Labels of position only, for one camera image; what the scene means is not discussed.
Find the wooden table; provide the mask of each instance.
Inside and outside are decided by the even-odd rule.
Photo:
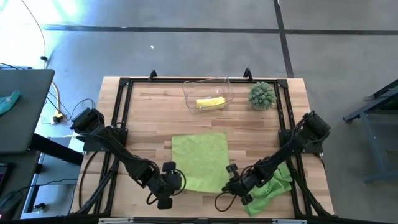
[[[104,77],[97,108],[105,116],[105,125],[109,125],[113,115],[114,102],[120,77]],[[295,121],[310,111],[304,80],[289,78],[289,92]],[[183,97],[181,83],[135,83],[127,119],[129,136],[126,148],[133,154],[156,161],[171,161],[171,139],[179,134],[227,133],[229,159],[240,169],[254,164],[275,153],[279,149],[277,132],[280,129],[276,105],[267,111],[256,111],[248,105],[247,95],[250,84],[232,84],[234,100],[226,111],[212,111],[192,115],[188,112]],[[281,93],[284,114],[287,114],[284,94]],[[119,116],[124,108],[121,103]],[[93,159],[83,182],[83,203],[90,197],[98,185],[104,153]],[[86,166],[85,156],[81,172]],[[333,213],[325,171],[319,158],[303,154],[303,164],[307,185],[326,211]],[[108,187],[104,191],[102,208],[106,204]],[[78,210],[78,190],[75,191],[72,210]],[[170,210],[158,210],[156,203],[146,204],[148,188],[140,188],[127,174],[123,164],[119,166],[112,216],[130,217],[219,217],[247,218],[240,200],[235,200],[231,209],[221,213],[214,208],[216,194],[185,190],[173,197]],[[301,191],[298,192],[300,208],[304,211]],[[220,197],[218,206],[225,208],[231,201],[230,196]],[[271,201],[266,210],[256,218],[292,218],[294,217],[290,192],[286,192]]]

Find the light green towel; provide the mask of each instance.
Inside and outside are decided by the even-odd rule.
[[[225,133],[173,136],[172,160],[187,178],[187,190],[220,193],[229,181]]]
[[[286,163],[281,163],[278,169],[274,172],[274,176],[268,183],[261,188],[254,187],[250,194],[253,197],[253,202],[244,207],[244,210],[252,217],[262,212],[269,204],[269,201],[286,192],[292,190],[290,182],[292,177],[290,176],[289,169]]]

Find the teal cloth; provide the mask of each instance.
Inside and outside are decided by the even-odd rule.
[[[291,181],[292,178],[286,163],[279,164],[278,169],[274,172],[274,176],[268,183],[261,188],[254,187],[250,191],[253,201],[246,205],[244,210],[251,217],[262,212],[267,208],[271,199],[286,191],[292,190],[292,186],[290,185]]]
[[[225,133],[173,136],[172,160],[187,178],[187,190],[220,193],[229,181]]]
[[[14,106],[15,102],[18,100],[19,91],[12,92],[11,96],[6,96],[0,98],[0,115],[9,111],[12,106]]]

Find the transparent bin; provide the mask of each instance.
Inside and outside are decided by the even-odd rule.
[[[192,114],[224,110],[234,98],[228,77],[216,77],[182,84],[185,102]]]

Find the gray floor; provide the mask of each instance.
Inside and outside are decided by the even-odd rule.
[[[271,0],[26,2],[44,24],[277,28]],[[392,0],[280,0],[280,6],[287,29],[398,29],[398,2]],[[23,17],[30,29],[16,37],[15,29],[0,24],[11,30],[6,34],[13,43],[0,52],[0,61],[39,67],[40,36],[23,5],[13,2],[3,15]],[[287,76],[278,34],[46,31],[45,36],[49,68],[56,71],[55,83],[70,110],[83,98],[96,101],[105,75],[148,75],[156,69],[159,75],[237,77],[250,67],[257,77]],[[398,182],[363,182],[375,169],[368,142],[359,121],[347,125],[341,118],[363,105],[364,96],[398,77],[398,37],[287,35],[287,42],[294,76],[305,79],[311,108],[332,127],[324,150],[335,213],[397,223]],[[30,47],[21,57],[24,44]],[[48,119],[52,113],[47,103],[42,115]],[[37,132],[70,134],[67,125],[41,123]]]

